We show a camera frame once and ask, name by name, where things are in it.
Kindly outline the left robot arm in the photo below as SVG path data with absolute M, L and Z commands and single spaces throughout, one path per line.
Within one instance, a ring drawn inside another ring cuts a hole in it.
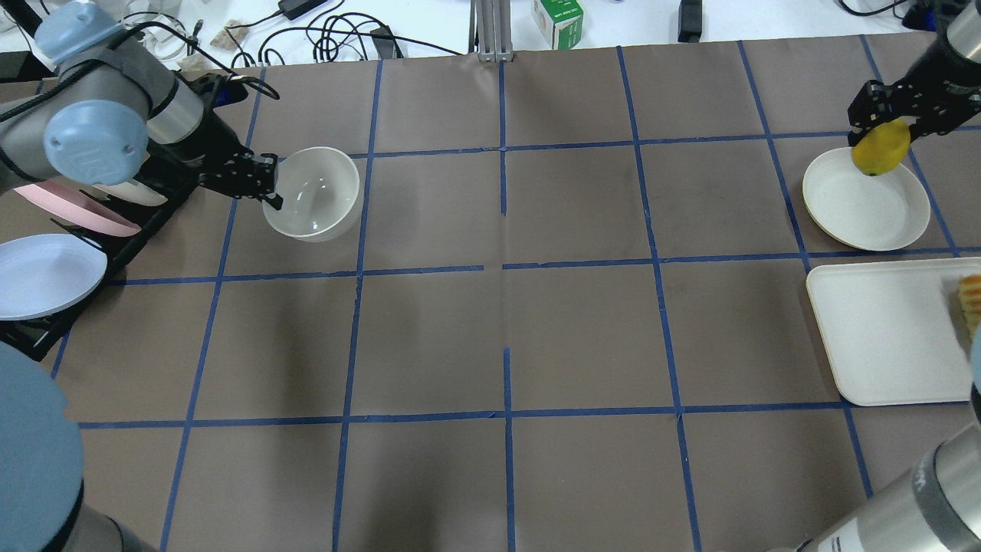
M 58 70 L 45 94 L 2 106 L 2 191 L 64 177 L 115 186 L 161 158 L 190 185 L 281 209 L 277 158 L 256 154 L 215 112 L 273 99 L 262 80 L 225 67 L 186 80 L 95 2 L 74 1 L 39 24 L 35 43 Z M 2 549 L 147 551 L 122 524 L 84 502 L 83 440 L 67 401 L 27 354 L 2 345 Z

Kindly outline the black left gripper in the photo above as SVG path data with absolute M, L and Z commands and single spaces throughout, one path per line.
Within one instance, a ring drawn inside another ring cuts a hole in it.
M 242 78 L 207 73 L 195 80 L 176 76 L 204 107 L 202 119 L 185 139 L 168 144 L 165 150 L 189 172 L 197 184 L 233 199 L 255 199 L 274 211 L 284 200 L 276 193 L 279 157 L 272 153 L 253 153 L 238 134 L 217 113 L 216 108 L 239 104 L 248 99 Z

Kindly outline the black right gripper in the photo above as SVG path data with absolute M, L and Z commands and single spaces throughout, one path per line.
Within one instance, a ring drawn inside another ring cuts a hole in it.
M 910 27 L 932 29 L 934 41 L 904 76 L 904 83 L 869 80 L 848 105 L 856 147 L 872 130 L 912 118 L 910 146 L 946 136 L 979 115 L 978 1 L 918 1 Z

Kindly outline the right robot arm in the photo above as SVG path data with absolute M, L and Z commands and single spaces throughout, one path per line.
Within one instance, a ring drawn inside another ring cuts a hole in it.
M 849 105 L 848 146 L 820 154 L 802 180 L 820 229 L 863 251 L 919 238 L 930 219 L 910 145 L 979 112 L 979 3 L 966 1 L 900 80 L 870 80 Z M 925 404 L 967 388 L 970 422 L 930 448 L 799 551 L 979 549 L 979 262 L 821 266 L 807 297 L 838 391 L 859 406 Z

